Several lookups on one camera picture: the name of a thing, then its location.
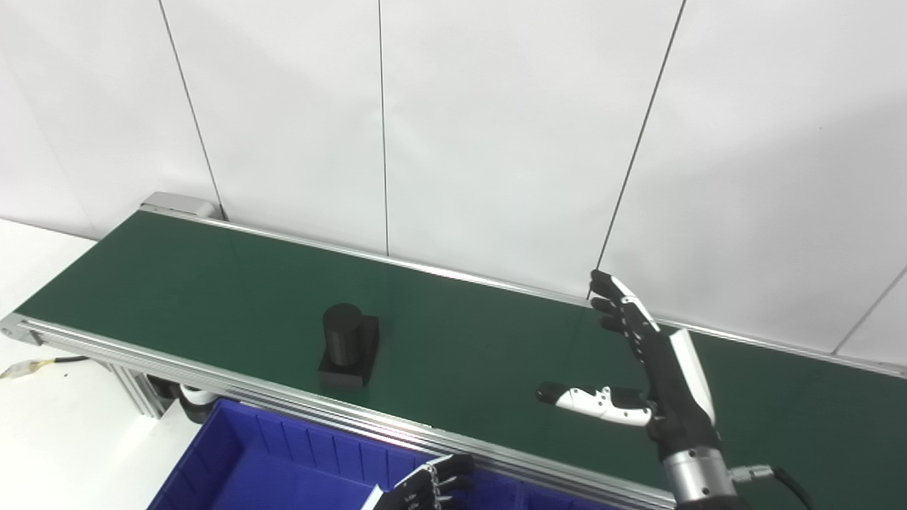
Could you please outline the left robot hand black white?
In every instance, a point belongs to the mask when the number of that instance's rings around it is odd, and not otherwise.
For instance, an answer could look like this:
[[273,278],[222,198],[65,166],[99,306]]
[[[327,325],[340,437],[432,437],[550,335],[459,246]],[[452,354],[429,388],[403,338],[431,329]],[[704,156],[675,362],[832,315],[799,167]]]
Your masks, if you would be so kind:
[[438,456],[419,465],[388,491],[376,485],[363,509],[466,509],[456,493],[473,488],[470,454]]

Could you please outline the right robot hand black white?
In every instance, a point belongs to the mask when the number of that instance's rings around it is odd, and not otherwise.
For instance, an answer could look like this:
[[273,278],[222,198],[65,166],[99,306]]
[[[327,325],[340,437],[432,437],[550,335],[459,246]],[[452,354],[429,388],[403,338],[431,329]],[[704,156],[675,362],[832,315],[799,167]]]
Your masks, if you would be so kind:
[[642,365],[648,393],[542,382],[536,400],[593,419],[643,427],[660,460],[696,448],[719,450],[711,390],[689,332],[664,332],[639,297],[612,274],[593,270],[590,291],[590,304],[602,314],[599,325],[624,336]]

